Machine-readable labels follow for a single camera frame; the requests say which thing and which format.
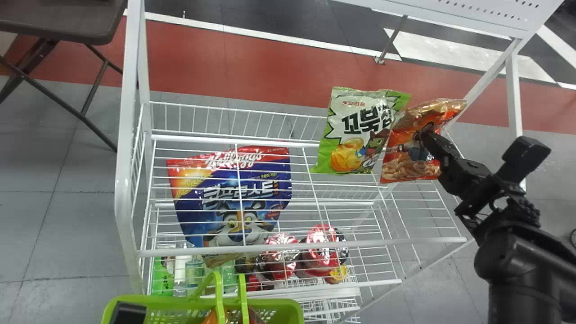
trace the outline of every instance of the green shopping basket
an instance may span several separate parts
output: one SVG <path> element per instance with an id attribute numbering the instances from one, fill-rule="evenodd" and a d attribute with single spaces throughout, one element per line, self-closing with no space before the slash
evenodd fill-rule
<path id="1" fill-rule="evenodd" d="M 202 291 L 214 282 L 215 298 L 200 298 Z M 266 324 L 304 324 L 300 305 L 292 299 L 247 299 L 244 274 L 238 277 L 238 296 L 223 298 L 222 276 L 210 273 L 194 293 L 187 297 L 120 295 L 108 303 L 101 324 L 110 324 L 112 313 L 118 302 L 138 304 L 146 307 L 145 324 L 201 324 L 210 311 L 216 310 L 218 324 L 225 324 L 225 309 L 228 323 L 249 324 L 248 305 Z"/>

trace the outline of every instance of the brand logo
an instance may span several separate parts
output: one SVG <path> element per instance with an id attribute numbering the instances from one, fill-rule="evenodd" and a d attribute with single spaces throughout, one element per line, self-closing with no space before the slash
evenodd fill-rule
<path id="1" fill-rule="evenodd" d="M 360 107 L 364 107 L 366 105 L 361 101 L 343 101 L 342 104 L 346 104 L 348 106 L 360 106 Z"/>
<path id="2" fill-rule="evenodd" d="M 228 152 L 214 152 L 208 160 L 206 160 L 206 168 L 236 168 L 236 162 L 240 164 L 239 168 L 251 168 L 254 161 L 262 159 L 262 152 L 236 154 L 235 151 Z"/>

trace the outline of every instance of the dark table top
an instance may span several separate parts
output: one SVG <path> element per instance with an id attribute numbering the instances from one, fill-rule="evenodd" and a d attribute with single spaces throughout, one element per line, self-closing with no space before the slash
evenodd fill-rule
<path id="1" fill-rule="evenodd" d="M 126 0 L 0 0 L 0 31 L 108 44 Z"/>

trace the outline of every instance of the black robotic arm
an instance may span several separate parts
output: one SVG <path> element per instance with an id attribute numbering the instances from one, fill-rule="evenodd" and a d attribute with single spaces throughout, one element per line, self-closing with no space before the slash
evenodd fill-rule
<path id="1" fill-rule="evenodd" d="M 489 324 L 576 323 L 576 251 L 540 229 L 540 211 L 519 185 L 550 148 L 518 137 L 493 174 L 482 163 L 464 159 L 453 143 L 431 130 L 420 138 L 440 161 L 440 184 L 462 199 L 454 212 L 479 246 L 474 268 L 490 284 Z M 494 206 L 500 198 L 506 198 L 503 209 Z M 479 213 L 486 205 L 492 212 L 482 219 Z"/>

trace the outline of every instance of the cartoon tiger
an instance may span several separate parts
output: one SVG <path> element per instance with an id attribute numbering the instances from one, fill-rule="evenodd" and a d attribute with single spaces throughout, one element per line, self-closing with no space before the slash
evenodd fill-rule
<path id="1" fill-rule="evenodd" d="M 249 208 L 241 210 L 231 209 L 223 202 L 219 209 L 227 209 L 218 212 L 222 216 L 222 224 L 219 228 L 204 235 L 204 246 L 233 246 L 246 244 L 264 244 L 264 241 L 274 229 L 274 225 L 258 218 L 258 210 L 264 209 L 265 201 L 253 201 Z"/>

